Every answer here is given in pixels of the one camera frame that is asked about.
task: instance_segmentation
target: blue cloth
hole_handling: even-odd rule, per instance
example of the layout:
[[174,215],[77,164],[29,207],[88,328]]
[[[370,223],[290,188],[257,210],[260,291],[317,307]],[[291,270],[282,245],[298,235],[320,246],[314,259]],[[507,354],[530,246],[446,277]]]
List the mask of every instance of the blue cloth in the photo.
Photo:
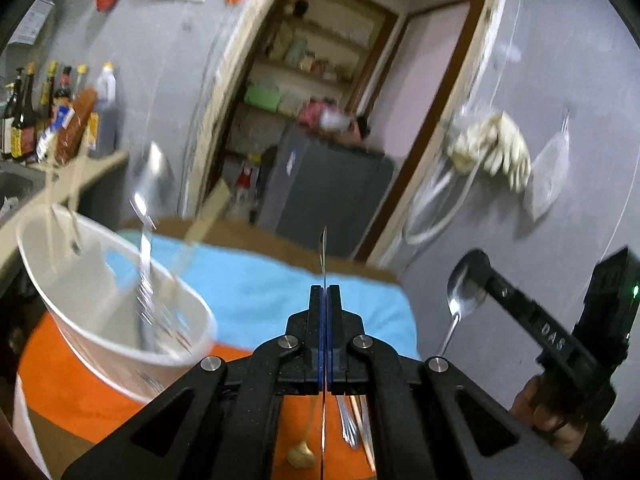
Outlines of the blue cloth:
[[[120,235],[140,245],[139,233]],[[180,240],[155,235],[152,256],[171,268],[181,245]],[[114,251],[104,257],[118,286],[135,281],[137,270],[126,258]],[[281,335],[289,316],[308,308],[311,286],[322,283],[319,275],[261,254],[203,244],[196,246],[181,278],[209,305],[218,323],[218,341],[249,350]],[[400,355],[419,359],[414,316],[399,286],[341,274],[328,274],[327,285],[340,285],[343,309],[362,318],[367,334]]]

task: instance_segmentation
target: shelving unit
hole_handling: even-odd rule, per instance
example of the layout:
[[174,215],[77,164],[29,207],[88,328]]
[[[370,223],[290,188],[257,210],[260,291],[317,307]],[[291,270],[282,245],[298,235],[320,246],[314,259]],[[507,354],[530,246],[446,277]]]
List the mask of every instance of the shelving unit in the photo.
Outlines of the shelving unit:
[[281,117],[283,119],[293,120],[293,119],[296,118],[295,115],[286,114],[286,113],[280,112],[280,111],[275,111],[274,112],[272,110],[267,110],[266,108],[260,108],[259,106],[252,105],[252,104],[247,103],[245,101],[242,101],[242,106],[247,106],[247,107],[251,108],[251,110],[256,110],[256,111],[259,111],[259,112],[263,112],[265,114],[276,115],[276,116]]
[[265,64],[265,65],[276,67],[279,70],[284,70],[285,72],[289,72],[291,74],[294,74],[300,77],[305,77],[314,82],[317,82],[317,83],[319,82],[324,85],[329,85],[337,89],[340,89],[342,91],[348,89],[349,86],[351,86],[351,83],[349,82],[332,81],[331,79],[325,79],[324,77],[322,77],[321,74],[314,74],[313,72],[307,72],[306,70],[301,70],[295,66],[291,66],[285,63],[284,61],[279,61],[277,59],[269,59],[266,56],[260,56],[256,60],[256,62],[259,64]]
[[354,52],[360,54],[366,54],[369,52],[369,47],[365,45],[361,45],[349,38],[344,38],[338,32],[334,32],[328,28],[321,27],[313,22],[308,22],[307,20],[301,20],[300,18],[294,18],[293,16],[283,16],[283,20],[287,23],[290,23],[294,28],[301,28],[316,36],[321,36],[326,40],[333,41],[341,46],[349,48]]
[[[312,98],[329,98],[345,111],[354,112],[398,19],[370,0],[303,0],[307,3],[304,13],[288,14],[297,1],[277,0],[265,19],[247,61],[244,82],[235,95],[234,111],[225,118],[223,148],[212,167],[212,182],[222,174],[225,157],[237,161],[248,150],[259,153],[262,146],[273,146],[286,127],[284,121],[297,117],[244,102],[249,85],[279,92],[281,102],[287,101],[290,110],[292,105]],[[276,38],[280,41],[274,59]],[[290,57],[294,38],[298,38],[300,58],[322,60],[331,78],[284,61],[287,54]],[[352,77],[349,81],[335,80],[339,73]]]

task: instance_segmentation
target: metal screw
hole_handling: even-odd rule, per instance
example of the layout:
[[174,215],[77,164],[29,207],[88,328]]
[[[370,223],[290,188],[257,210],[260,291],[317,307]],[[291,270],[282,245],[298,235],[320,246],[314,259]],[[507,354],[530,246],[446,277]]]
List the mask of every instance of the metal screw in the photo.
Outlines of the metal screw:
[[449,369],[449,363],[442,357],[434,357],[429,360],[429,368],[436,373],[443,373]]
[[358,348],[370,348],[373,345],[373,339],[368,335],[357,335],[353,338],[353,344]]
[[284,335],[278,339],[278,345],[286,349],[295,348],[298,346],[298,338],[294,335]]
[[222,359],[215,356],[205,357],[200,361],[200,368],[206,372],[214,372],[222,366]]

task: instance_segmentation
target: white glove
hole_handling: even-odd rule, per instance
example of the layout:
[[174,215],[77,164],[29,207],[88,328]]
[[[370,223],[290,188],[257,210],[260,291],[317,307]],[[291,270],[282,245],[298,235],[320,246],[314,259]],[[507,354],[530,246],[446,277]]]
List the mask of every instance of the white glove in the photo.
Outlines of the white glove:
[[502,168],[515,192],[520,192],[529,180],[531,160],[527,144],[517,125],[504,112],[469,126],[448,147],[447,155],[463,174],[478,162],[491,176]]
[[495,147],[484,160],[484,170],[494,176],[502,167],[511,190],[520,192],[531,173],[527,144],[516,123],[506,113],[493,116],[489,122],[485,138],[487,142],[495,140]]

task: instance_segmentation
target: knife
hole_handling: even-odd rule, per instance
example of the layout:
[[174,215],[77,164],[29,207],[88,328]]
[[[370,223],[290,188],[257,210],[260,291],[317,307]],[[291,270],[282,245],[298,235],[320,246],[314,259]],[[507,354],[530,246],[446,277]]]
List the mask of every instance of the knife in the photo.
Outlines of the knife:
[[322,271],[322,295],[320,300],[320,351],[321,359],[319,362],[319,370],[321,376],[319,378],[322,387],[322,415],[321,415],[321,434],[320,434],[320,479],[324,478],[324,443],[326,438],[326,388],[327,374],[330,373],[327,367],[327,352],[329,351],[329,327],[327,323],[327,293],[326,293],[326,226],[320,235],[320,243],[318,247],[320,257],[320,269]]

